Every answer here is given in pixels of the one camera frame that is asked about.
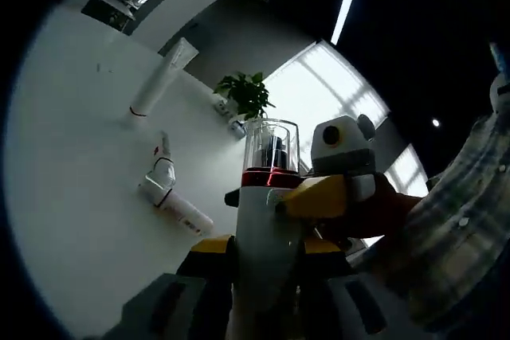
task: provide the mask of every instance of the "white cylinder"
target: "white cylinder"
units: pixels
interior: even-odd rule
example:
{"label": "white cylinder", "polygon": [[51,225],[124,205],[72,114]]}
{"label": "white cylinder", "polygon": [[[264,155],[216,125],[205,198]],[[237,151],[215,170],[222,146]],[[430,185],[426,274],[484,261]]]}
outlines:
{"label": "white cylinder", "polygon": [[197,55],[198,50],[181,38],[138,91],[129,107],[130,113],[139,118],[147,117],[179,71]]}
{"label": "white cylinder", "polygon": [[213,221],[175,191],[168,194],[160,209],[173,215],[179,224],[194,235],[206,235],[213,229]]}

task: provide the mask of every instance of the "black ceiling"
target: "black ceiling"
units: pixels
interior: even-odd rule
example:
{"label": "black ceiling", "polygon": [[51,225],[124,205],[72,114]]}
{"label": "black ceiling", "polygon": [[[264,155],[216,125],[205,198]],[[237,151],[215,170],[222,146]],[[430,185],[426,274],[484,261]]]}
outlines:
{"label": "black ceiling", "polygon": [[[342,0],[269,0],[329,41]],[[336,48],[374,86],[427,174],[460,150],[490,110],[496,68],[488,41],[508,39],[510,0],[354,0]],[[441,121],[439,129],[432,118]]]}

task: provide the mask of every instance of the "white table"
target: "white table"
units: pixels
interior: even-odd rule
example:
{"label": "white table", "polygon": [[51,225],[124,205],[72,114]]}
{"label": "white table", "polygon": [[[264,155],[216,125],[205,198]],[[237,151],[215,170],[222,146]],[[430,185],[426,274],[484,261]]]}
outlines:
{"label": "white table", "polygon": [[120,123],[161,57],[82,14],[58,9],[18,77],[4,158],[8,217],[34,285],[74,336],[102,334],[122,304],[174,272],[197,238],[137,193],[165,129],[176,191],[233,233],[225,192],[239,187],[244,140],[212,108],[212,91],[182,76],[149,117]]}

